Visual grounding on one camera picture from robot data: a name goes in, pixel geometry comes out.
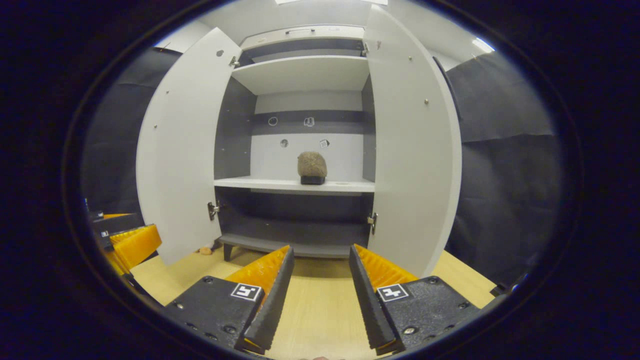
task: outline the black curtain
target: black curtain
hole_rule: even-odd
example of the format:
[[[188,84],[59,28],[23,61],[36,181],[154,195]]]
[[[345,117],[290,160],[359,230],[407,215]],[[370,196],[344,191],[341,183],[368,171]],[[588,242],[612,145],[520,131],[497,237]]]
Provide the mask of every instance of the black curtain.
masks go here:
[[[139,213],[138,134],[158,84],[180,53],[149,49],[107,90],[93,115],[83,152],[82,191],[91,211]]]
[[[531,82],[497,53],[447,71],[462,139],[458,210],[446,249],[495,283],[514,283],[550,239],[562,148]]]

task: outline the wooden table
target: wooden table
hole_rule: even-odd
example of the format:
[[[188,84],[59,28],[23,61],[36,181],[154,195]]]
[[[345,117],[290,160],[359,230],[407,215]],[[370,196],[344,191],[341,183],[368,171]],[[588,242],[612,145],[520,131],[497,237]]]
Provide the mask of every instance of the wooden table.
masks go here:
[[[231,261],[222,248],[210,256],[190,254],[166,266],[159,256],[131,271],[136,280],[166,305],[205,275],[224,278],[263,256],[234,248]],[[484,307],[493,299],[495,285],[469,266],[443,252],[433,275],[441,277],[473,305]],[[275,359],[372,359],[351,271],[345,259],[296,258],[282,317],[271,350]]]

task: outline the cabinet door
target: cabinet door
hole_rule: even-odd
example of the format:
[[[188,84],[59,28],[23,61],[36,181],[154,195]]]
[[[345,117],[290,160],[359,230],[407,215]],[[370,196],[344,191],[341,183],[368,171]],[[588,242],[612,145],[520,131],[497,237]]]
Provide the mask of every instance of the cabinet door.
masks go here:
[[[229,63],[240,54],[220,29],[211,30],[173,64],[147,108],[138,138],[138,198],[145,223],[158,228],[166,264],[221,236],[207,203],[216,203],[214,141]]]
[[[369,249],[428,276],[449,237],[460,193],[453,99],[429,52],[379,6],[371,6],[364,42],[376,112],[378,216]]]

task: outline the brown rock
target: brown rock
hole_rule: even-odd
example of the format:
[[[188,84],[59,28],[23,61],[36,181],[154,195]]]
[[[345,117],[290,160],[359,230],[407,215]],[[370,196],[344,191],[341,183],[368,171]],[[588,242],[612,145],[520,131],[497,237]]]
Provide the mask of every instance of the brown rock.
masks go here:
[[[298,175],[326,177],[326,162],[319,152],[305,151],[298,156]]]

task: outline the white cabinet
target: white cabinet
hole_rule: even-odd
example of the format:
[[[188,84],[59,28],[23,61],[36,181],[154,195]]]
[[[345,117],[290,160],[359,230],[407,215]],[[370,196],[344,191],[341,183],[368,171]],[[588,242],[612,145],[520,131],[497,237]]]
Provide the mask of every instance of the white cabinet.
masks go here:
[[[163,239],[160,256],[172,263],[219,240],[259,250],[290,243],[299,256],[339,258],[359,243],[416,275],[430,272],[460,190],[458,120],[442,73],[375,5],[364,32],[305,29],[256,35],[242,49],[215,29],[158,87],[136,174],[145,221]],[[368,51],[291,56],[293,43],[296,51]],[[266,60],[270,51],[279,58]],[[189,99],[171,100],[174,93]],[[300,184],[301,151],[323,154],[324,185]],[[209,220],[216,194],[220,212]]]

